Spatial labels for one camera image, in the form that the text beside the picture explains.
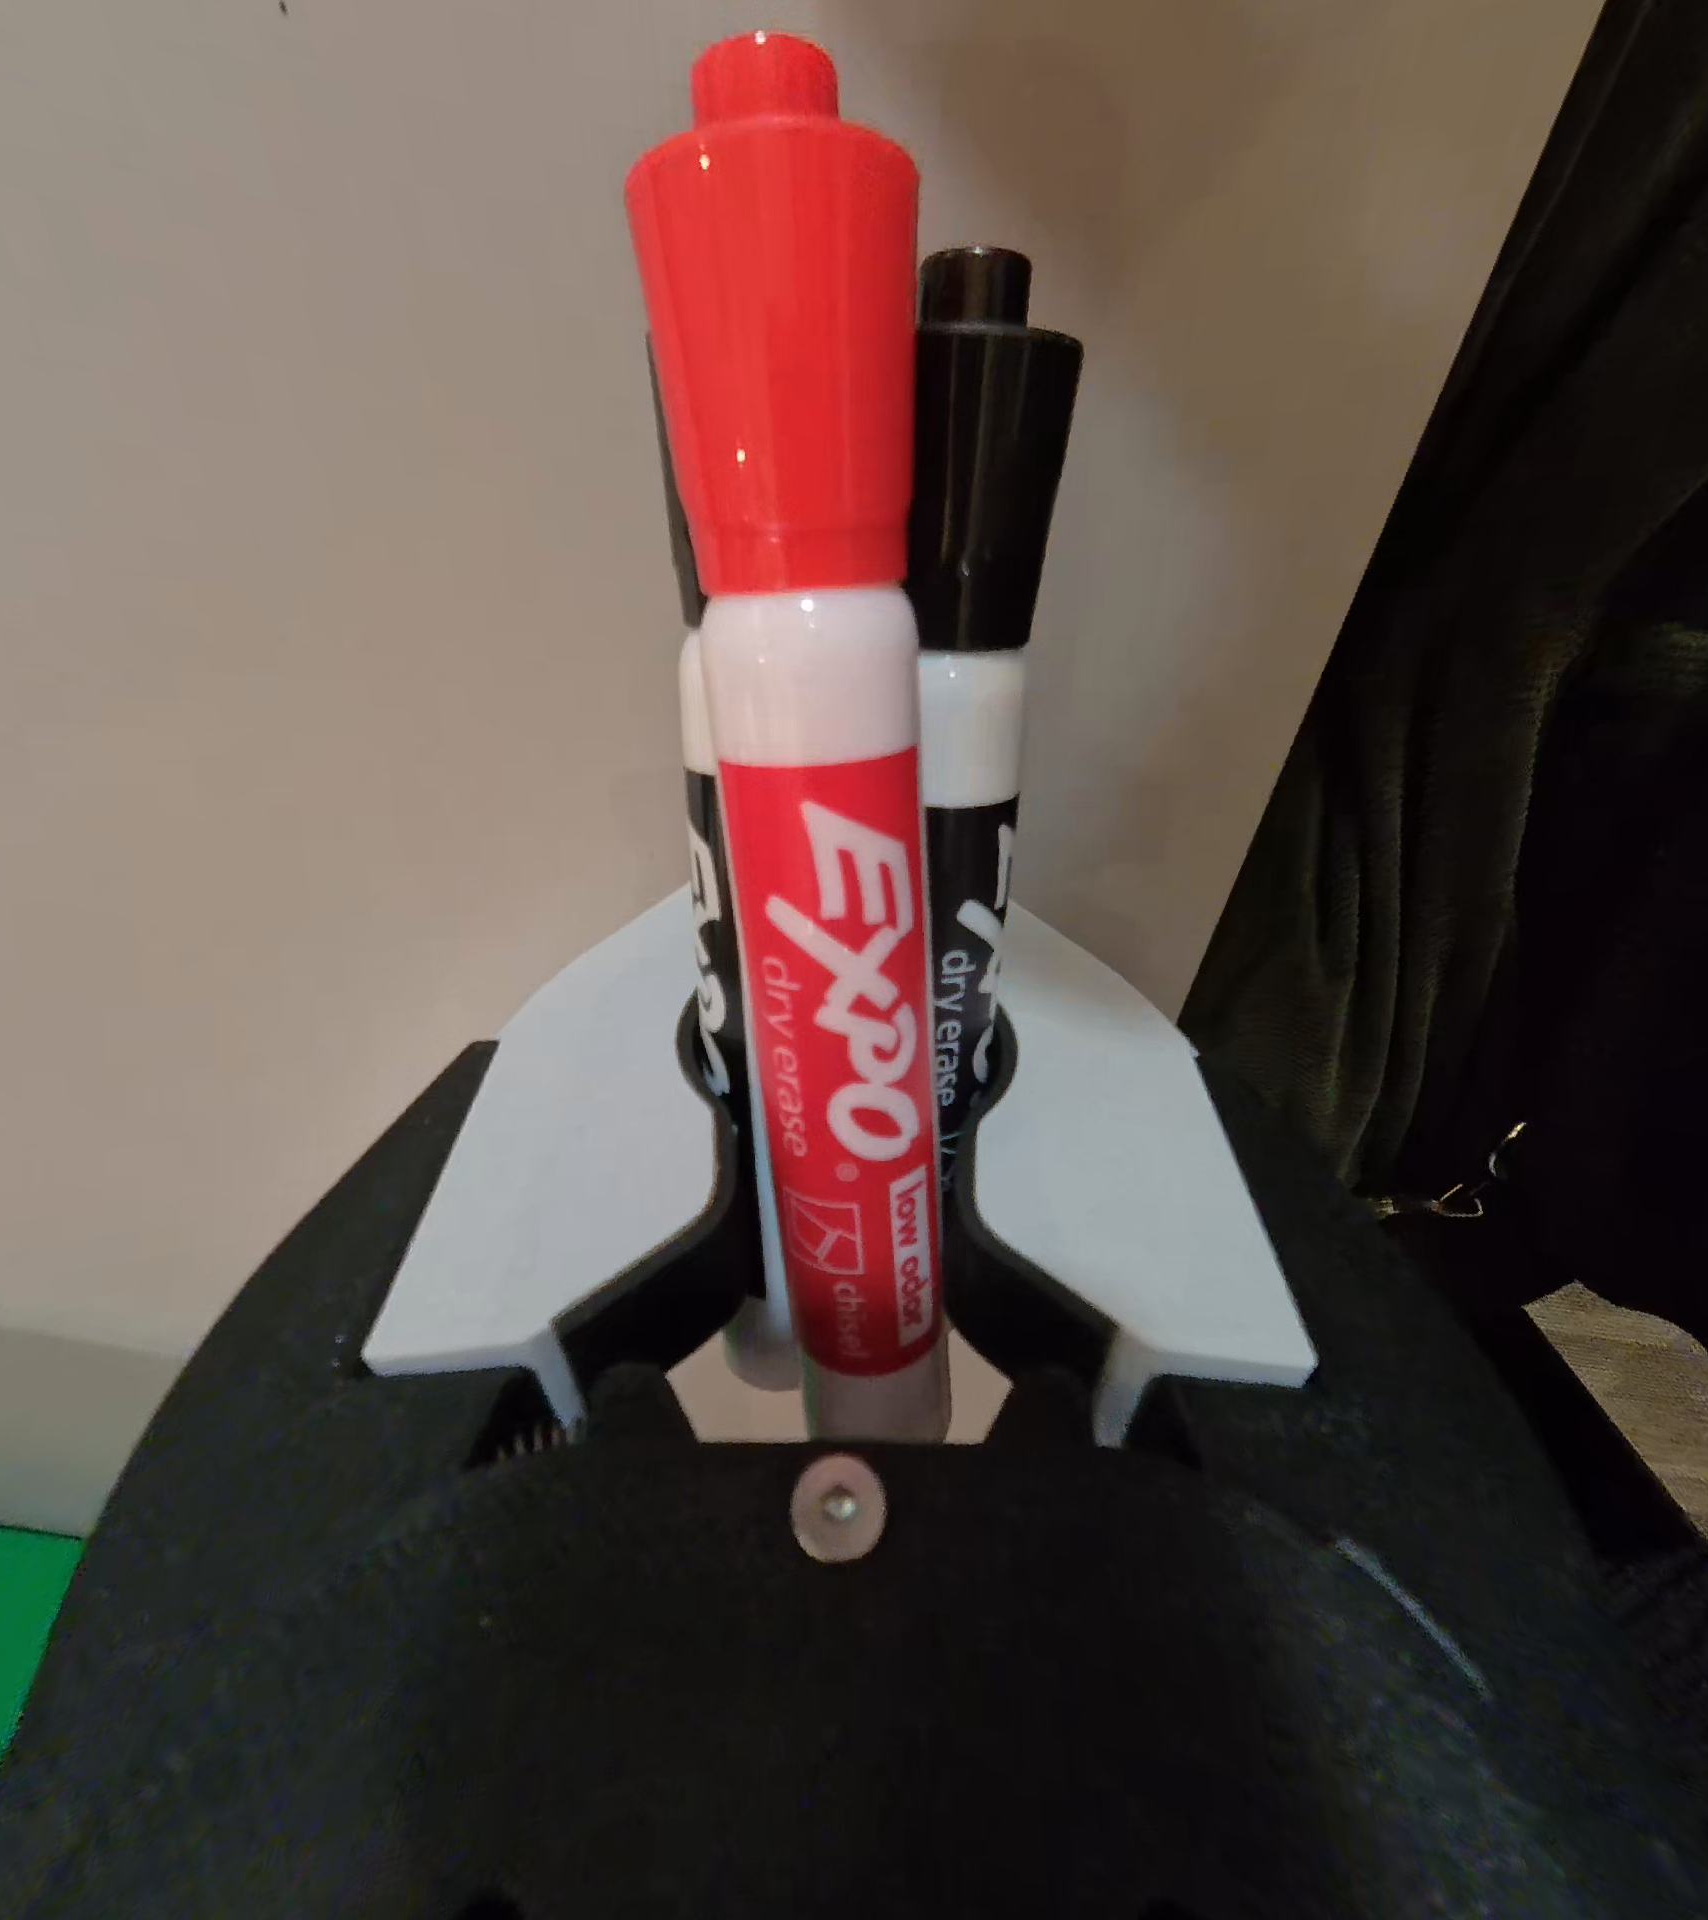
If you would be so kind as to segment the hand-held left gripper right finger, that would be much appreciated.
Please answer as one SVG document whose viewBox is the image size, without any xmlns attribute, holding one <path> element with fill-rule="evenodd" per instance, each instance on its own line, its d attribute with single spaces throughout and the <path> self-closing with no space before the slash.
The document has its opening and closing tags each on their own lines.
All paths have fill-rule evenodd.
<svg viewBox="0 0 1708 1920">
<path fill-rule="evenodd" d="M 1297 1391 L 1315 1344 L 1176 1023 L 1012 902 L 999 1078 L 962 1147 L 963 1339 L 1017 1378 L 1084 1386 L 1124 1444 L 1160 1381 Z"/>
</svg>

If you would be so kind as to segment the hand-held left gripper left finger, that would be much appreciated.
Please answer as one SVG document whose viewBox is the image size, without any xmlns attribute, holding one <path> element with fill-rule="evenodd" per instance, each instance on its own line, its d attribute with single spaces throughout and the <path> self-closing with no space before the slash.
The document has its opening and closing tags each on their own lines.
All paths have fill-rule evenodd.
<svg viewBox="0 0 1708 1920">
<path fill-rule="evenodd" d="M 671 1370 L 763 1280 L 751 1151 L 699 1065 L 688 900 L 555 973 L 500 1031 L 361 1346 L 379 1378 L 520 1370 L 582 1412 Z"/>
</svg>

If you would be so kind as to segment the black dry erase marker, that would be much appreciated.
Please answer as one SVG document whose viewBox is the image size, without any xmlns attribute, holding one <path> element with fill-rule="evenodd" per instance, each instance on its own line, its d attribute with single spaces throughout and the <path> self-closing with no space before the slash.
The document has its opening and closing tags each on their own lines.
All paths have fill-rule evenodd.
<svg viewBox="0 0 1708 1920">
<path fill-rule="evenodd" d="M 675 656 L 675 705 L 683 819 L 689 856 L 689 913 L 696 962 L 696 1016 L 701 1048 L 699 1072 L 730 1116 L 750 1223 L 759 1250 L 755 1277 L 721 1339 L 728 1368 L 748 1386 L 768 1393 L 797 1389 L 797 1357 L 787 1300 L 780 1235 L 772 1223 L 772 1177 L 768 1153 L 755 1132 L 755 1103 L 746 1027 L 743 959 L 736 918 L 736 895 L 718 778 L 718 756 L 708 728 L 701 678 L 699 627 L 705 592 L 698 578 L 692 528 L 682 507 L 665 408 L 655 365 L 647 368 L 658 461 L 663 483 L 673 589 L 683 639 Z"/>
<path fill-rule="evenodd" d="M 1030 321 L 1032 263 L 932 253 L 916 277 L 917 788 L 932 938 L 939 1182 L 994 1070 L 1012 897 L 1027 646 L 1082 381 L 1082 342 Z"/>
</svg>

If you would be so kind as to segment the red dry erase marker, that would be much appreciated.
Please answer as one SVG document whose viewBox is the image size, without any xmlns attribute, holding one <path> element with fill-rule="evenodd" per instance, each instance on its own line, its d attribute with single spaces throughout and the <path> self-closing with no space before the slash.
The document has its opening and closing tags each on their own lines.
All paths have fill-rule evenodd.
<svg viewBox="0 0 1708 1920">
<path fill-rule="evenodd" d="M 808 1429 L 939 1442 L 933 937 L 904 589 L 919 176 L 818 45 L 701 53 L 625 176 Z"/>
</svg>

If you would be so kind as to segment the small metal clip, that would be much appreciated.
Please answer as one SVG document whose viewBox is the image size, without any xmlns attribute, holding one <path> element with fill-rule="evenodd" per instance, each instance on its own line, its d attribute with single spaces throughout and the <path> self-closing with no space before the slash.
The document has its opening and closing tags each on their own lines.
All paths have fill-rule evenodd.
<svg viewBox="0 0 1708 1920">
<path fill-rule="evenodd" d="M 1451 1223 L 1476 1223 L 1484 1220 L 1490 1212 L 1502 1184 L 1511 1177 L 1513 1155 L 1518 1145 L 1527 1132 L 1527 1122 L 1519 1120 L 1505 1134 L 1490 1147 L 1490 1153 L 1484 1160 L 1481 1170 L 1468 1175 L 1462 1180 L 1455 1180 L 1451 1186 L 1444 1189 L 1439 1195 L 1384 1195 L 1369 1196 L 1363 1200 L 1365 1209 L 1377 1223 L 1394 1220 L 1451 1220 Z"/>
</svg>

